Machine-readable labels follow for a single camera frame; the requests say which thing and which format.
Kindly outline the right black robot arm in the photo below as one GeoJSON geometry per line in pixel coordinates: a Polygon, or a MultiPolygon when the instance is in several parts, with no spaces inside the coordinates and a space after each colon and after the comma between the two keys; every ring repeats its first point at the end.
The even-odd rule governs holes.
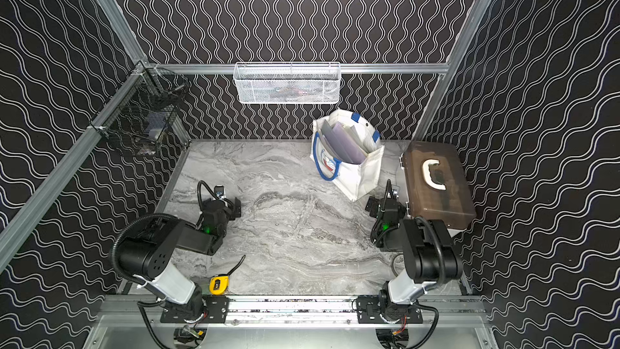
{"type": "Polygon", "coordinates": [[[391,181],[384,195],[368,200],[366,211],[376,220],[371,244],[383,252],[400,253],[404,260],[404,269],[379,291],[376,309],[382,321],[403,323],[421,309],[420,297],[462,276],[463,262],[445,222],[407,218],[407,208],[397,200],[391,181]]]}

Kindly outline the white canvas tote bag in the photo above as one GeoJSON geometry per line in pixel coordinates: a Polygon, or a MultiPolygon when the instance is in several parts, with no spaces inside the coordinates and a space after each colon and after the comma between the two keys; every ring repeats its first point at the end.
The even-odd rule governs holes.
{"type": "Polygon", "coordinates": [[[313,121],[310,158],[319,176],[356,201],[378,186],[384,145],[360,114],[338,109],[313,121]]]}

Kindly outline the small purple mesh pouch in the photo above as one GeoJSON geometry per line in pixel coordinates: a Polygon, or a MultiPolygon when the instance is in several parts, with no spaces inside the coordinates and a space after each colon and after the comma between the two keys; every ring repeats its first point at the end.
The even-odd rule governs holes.
{"type": "Polygon", "coordinates": [[[344,158],[348,163],[360,165],[366,161],[370,153],[374,152],[363,144],[352,127],[337,123],[334,126],[334,131],[340,136],[341,146],[345,153],[344,158]]]}

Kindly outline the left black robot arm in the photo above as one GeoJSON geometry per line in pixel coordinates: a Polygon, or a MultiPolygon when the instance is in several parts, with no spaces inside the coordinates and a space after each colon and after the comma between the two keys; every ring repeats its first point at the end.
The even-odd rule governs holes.
{"type": "Polygon", "coordinates": [[[177,249],[213,256],[228,225],[242,216],[242,202],[230,200],[222,185],[197,184],[195,223],[167,213],[150,213],[125,226],[112,244],[111,265],[128,282],[150,291],[166,310],[164,322],[196,323],[207,313],[203,289],[171,262],[177,249]]]}

